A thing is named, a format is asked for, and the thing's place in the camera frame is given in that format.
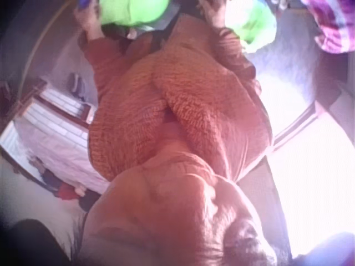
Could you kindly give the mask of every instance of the person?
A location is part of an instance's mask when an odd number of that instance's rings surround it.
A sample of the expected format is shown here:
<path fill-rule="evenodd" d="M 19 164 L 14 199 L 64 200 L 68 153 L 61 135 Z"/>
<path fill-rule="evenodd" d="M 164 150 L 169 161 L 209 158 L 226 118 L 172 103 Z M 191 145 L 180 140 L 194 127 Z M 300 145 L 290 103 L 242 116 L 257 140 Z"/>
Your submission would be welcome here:
<path fill-rule="evenodd" d="M 82 265 L 277 265 L 236 185 L 272 145 L 255 67 L 225 27 L 227 0 L 200 0 L 122 50 L 91 1 L 86 33 L 98 109 L 93 167 L 111 182 L 87 215 Z"/>

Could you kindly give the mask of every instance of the cable knit pattern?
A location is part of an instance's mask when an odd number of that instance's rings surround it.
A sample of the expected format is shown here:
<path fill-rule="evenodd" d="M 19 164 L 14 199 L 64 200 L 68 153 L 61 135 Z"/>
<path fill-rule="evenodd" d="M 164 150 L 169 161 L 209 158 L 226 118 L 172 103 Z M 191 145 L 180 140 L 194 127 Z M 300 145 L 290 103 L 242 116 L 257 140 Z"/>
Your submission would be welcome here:
<path fill-rule="evenodd" d="M 186 142 L 216 174 L 237 180 L 271 145 L 254 66 L 235 34 L 214 33 L 182 15 L 162 49 L 149 54 L 151 34 L 122 54 L 112 40 L 90 42 L 99 107 L 89 129 L 94 168 L 107 180 L 156 153 L 169 107 Z"/>

